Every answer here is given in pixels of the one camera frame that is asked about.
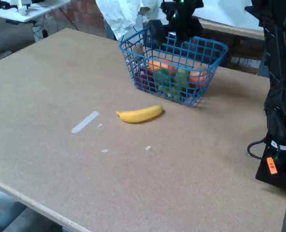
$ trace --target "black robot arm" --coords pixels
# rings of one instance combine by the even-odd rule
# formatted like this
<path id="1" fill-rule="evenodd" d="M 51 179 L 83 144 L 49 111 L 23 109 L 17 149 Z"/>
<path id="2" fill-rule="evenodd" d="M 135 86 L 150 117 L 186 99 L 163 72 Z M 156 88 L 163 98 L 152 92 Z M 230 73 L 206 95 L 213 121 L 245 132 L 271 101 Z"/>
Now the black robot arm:
<path id="1" fill-rule="evenodd" d="M 169 32 L 175 32 L 180 42 L 201 35 L 202 26 L 193 13 L 203 7 L 202 0 L 163 0 L 160 7 L 169 23 L 150 20 L 147 25 L 158 45 L 166 41 Z M 262 158 L 252 155 L 261 159 L 256 178 L 286 189 L 286 0 L 252 0 L 252 6 L 245 10 L 264 29 L 270 73 L 270 90 L 264 102 L 268 131 L 259 141 L 265 142 L 266 148 Z M 250 144 L 248 150 L 259 142 Z"/>

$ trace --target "table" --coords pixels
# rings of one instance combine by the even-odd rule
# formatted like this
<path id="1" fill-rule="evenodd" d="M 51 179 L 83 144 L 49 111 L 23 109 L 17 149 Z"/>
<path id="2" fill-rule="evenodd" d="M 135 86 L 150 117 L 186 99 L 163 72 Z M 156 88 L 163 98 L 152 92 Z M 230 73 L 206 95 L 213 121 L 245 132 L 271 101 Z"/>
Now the table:
<path id="1" fill-rule="evenodd" d="M 45 15 L 54 9 L 69 4 L 70 2 L 71 0 L 45 0 L 44 2 L 34 3 L 28 8 L 27 15 L 21 15 L 16 8 L 11 8 L 9 10 L 0 9 L 0 18 L 27 23 L 31 20 L 38 19 L 40 16 Z M 32 30 L 36 42 L 43 37 L 41 26 L 33 26 Z"/>
<path id="2" fill-rule="evenodd" d="M 207 19 L 199 18 L 203 28 L 208 30 L 215 30 L 219 32 L 224 32 L 228 34 L 243 36 L 252 39 L 264 40 L 263 30 L 245 29 L 237 28 L 229 25 L 213 22 Z"/>
<path id="3" fill-rule="evenodd" d="M 116 41 L 65 29 L 0 61 L 0 190 L 75 232 L 279 232 L 286 193 L 246 154 L 268 89 L 219 68 L 187 108 L 133 87 Z M 144 124 L 115 113 L 155 104 Z"/>

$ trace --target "wall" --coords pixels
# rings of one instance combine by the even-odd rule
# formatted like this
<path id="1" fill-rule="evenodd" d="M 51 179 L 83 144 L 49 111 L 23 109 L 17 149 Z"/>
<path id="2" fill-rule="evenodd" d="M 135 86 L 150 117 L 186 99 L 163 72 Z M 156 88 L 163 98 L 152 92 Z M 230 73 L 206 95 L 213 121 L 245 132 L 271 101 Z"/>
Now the wall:
<path id="1" fill-rule="evenodd" d="M 104 19 L 95 0 L 71 0 L 71 4 L 62 8 L 67 17 L 74 24 L 84 24 L 96 29 L 104 30 Z M 55 11 L 58 19 L 64 20 L 61 11 Z"/>

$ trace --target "tape strip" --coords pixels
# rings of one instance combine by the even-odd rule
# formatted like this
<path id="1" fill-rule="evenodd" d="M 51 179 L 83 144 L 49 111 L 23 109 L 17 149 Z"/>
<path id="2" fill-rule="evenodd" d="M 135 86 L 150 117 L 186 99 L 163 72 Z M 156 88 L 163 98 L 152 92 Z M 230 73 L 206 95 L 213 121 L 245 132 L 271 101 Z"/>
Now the tape strip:
<path id="1" fill-rule="evenodd" d="M 90 115 L 88 115 L 82 122 L 77 124 L 72 130 L 72 133 L 77 133 L 81 131 L 85 126 L 87 126 L 88 123 L 90 123 L 92 120 L 94 120 L 99 113 L 97 111 L 92 112 Z"/>

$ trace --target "banana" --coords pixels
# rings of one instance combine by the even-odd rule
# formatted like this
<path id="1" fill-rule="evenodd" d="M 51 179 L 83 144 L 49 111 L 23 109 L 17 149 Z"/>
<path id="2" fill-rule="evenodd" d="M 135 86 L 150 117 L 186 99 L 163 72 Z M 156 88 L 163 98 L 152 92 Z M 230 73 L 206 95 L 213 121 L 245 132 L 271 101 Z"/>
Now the banana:
<path id="1" fill-rule="evenodd" d="M 116 111 L 117 115 L 124 121 L 128 123 L 143 122 L 149 120 L 157 115 L 161 114 L 163 111 L 162 106 L 154 105 L 141 110 L 133 111 Z"/>

